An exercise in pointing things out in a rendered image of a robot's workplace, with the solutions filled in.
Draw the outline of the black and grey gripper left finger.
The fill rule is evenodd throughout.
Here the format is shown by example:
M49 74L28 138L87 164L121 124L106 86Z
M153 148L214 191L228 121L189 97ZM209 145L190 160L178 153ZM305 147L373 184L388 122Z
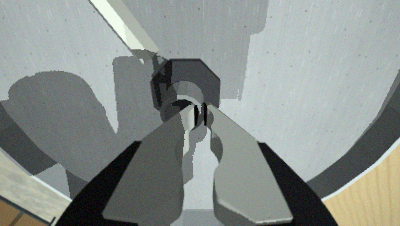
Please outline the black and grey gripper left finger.
M176 221L184 202L182 158L198 111L192 102L129 145L78 193L55 226L169 226Z

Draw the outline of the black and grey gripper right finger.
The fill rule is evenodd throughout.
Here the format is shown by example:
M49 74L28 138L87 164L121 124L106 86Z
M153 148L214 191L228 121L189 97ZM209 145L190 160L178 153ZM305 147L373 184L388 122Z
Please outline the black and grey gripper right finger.
M210 102L204 126L218 166L213 210L225 226L339 226L309 185L265 142L259 142ZM219 164L220 163L220 164Z

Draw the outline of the grey metal sleeve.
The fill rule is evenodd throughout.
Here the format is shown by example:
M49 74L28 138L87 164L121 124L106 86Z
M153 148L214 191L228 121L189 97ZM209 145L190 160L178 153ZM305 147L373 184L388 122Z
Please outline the grey metal sleeve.
M195 130L201 125L204 119L204 96L201 89L196 84L189 81L179 81L173 83L168 88L160 109L160 118L162 119L163 123L180 112L180 110L177 110L171 104L171 101L177 99L186 99L197 105L199 110L197 126L194 126L191 131Z

